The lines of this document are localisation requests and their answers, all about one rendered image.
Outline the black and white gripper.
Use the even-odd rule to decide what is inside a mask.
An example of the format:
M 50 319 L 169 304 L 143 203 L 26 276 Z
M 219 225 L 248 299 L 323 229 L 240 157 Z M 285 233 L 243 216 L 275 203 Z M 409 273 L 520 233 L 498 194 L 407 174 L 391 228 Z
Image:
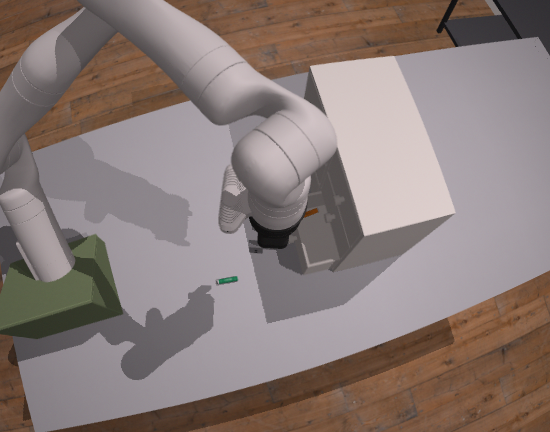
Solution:
M 258 232 L 257 240 L 249 240 L 249 253 L 263 253 L 263 249 L 284 249 L 289 235 L 298 228 L 305 216 L 306 204 L 307 198 L 300 210 L 288 217 L 265 215 L 253 204 L 250 191 L 237 178 L 230 164 L 224 172 L 218 223 L 223 233 L 233 234 L 249 217 L 251 225 Z

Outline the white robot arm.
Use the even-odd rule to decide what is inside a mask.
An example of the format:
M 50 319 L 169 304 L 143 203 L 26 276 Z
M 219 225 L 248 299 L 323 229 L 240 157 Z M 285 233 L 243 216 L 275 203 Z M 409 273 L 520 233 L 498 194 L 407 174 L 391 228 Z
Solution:
M 31 43 L 0 91 L 0 206 L 35 280 L 62 278 L 75 257 L 25 133 L 118 32 L 213 124 L 267 118 L 236 144 L 232 168 L 265 215 L 282 218 L 300 210 L 311 175 L 337 149 L 334 127 L 321 110 L 257 72 L 220 36 L 164 0 L 77 1 L 84 7 Z

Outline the white chest of drawers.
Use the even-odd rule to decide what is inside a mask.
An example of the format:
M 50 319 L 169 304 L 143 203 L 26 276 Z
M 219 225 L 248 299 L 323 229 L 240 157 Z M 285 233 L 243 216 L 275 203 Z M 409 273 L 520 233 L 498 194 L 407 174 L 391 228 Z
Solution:
M 313 65 L 362 235 L 333 272 L 402 255 L 456 212 L 394 56 Z

